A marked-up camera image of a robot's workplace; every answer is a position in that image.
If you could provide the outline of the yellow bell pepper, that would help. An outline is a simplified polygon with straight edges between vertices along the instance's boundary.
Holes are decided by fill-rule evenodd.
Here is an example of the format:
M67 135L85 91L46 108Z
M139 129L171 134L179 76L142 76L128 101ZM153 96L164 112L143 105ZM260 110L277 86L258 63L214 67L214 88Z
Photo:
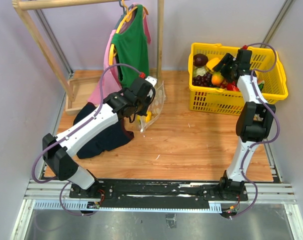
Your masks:
M220 62L220 59L219 59L218 57L215 57L215 58L209 60L209 61L206 63L206 69L207 69L209 72L211 72L211 73L215 72L214 67L215 67L216 65L218 65L219 62Z
M152 119L152 112L148 111L147 116L145 117L145 122L148 123Z

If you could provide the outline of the orange green mango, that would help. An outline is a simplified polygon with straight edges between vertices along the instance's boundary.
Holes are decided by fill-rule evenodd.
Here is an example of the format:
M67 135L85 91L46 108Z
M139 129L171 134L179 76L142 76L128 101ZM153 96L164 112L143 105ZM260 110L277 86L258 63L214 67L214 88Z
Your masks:
M211 83L215 86L220 86L224 81L224 77L220 72L215 72L211 76Z

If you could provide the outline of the clear dotted zip top bag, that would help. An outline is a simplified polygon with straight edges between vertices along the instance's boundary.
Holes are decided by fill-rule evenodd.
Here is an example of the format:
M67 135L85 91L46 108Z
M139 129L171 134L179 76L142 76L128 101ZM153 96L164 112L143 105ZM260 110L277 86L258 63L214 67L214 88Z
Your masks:
M147 112L150 111L152 113L151 120L148 123L146 123L146 116L140 116L137 120L138 127L141 133L145 132L148 127L150 127L158 120L164 108L165 101L166 101L165 85L164 82L162 82L155 89L155 98L147 110Z

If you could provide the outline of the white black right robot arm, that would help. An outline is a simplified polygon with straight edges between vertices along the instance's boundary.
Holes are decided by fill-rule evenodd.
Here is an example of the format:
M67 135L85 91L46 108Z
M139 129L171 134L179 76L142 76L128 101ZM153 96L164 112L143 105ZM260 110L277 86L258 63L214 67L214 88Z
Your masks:
M246 173L258 146L272 127L276 107L269 104L259 88L255 70L251 69L252 51L242 47L236 57L227 53L214 67L228 83L235 83L244 100L236 123L238 143L232 163L219 180L216 191L223 200L239 199L245 191Z

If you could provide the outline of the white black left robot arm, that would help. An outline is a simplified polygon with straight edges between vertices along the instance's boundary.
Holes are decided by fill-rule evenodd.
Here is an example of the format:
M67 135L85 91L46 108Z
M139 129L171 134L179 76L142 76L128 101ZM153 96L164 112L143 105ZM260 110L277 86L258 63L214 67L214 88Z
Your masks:
M145 116L156 96L157 82L152 76L138 77L129 88L109 94L92 113L68 130L57 136L44 136L43 159L57 179L78 185L88 198L95 197L99 191L95 177L73 157L85 144L119 120L132 115Z

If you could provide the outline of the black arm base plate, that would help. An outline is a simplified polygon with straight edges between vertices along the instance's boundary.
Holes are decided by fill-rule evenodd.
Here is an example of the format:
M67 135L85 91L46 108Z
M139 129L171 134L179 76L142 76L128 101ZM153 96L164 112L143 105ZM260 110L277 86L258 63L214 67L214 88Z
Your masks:
M244 184L240 189L224 189L217 181L100 179L87 190L73 183L72 199L103 198L103 207L142 209L201 209L210 201L245 202Z

